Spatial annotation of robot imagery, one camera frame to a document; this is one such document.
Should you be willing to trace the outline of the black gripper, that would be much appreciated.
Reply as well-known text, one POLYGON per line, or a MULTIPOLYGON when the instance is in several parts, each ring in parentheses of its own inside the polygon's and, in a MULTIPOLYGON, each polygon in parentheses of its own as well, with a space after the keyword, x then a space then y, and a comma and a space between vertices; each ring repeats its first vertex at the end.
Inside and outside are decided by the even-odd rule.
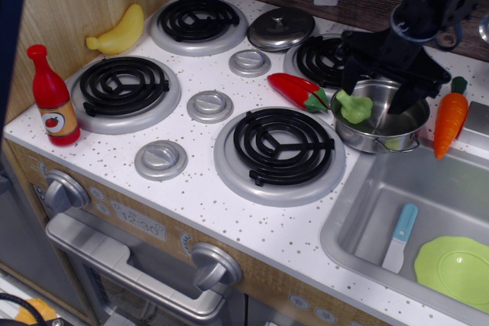
POLYGON ((376 73, 400 84, 388 110, 405 112, 420 99, 438 94, 451 75, 426 52, 421 43, 407 40, 394 29, 368 33, 345 31, 341 50, 345 62, 342 89, 350 95, 358 81, 376 73))

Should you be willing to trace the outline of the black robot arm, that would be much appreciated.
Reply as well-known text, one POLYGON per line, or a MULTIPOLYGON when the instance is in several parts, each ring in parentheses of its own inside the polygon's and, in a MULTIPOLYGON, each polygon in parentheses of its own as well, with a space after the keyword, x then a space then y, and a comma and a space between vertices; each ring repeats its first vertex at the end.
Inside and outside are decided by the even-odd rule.
POLYGON ((394 115, 421 99, 436 97, 451 76, 424 46, 449 28, 460 35, 461 23, 477 7, 477 0, 402 0, 390 13, 386 30, 343 32, 342 88, 352 94, 360 77, 367 74, 398 82, 388 110, 394 115))

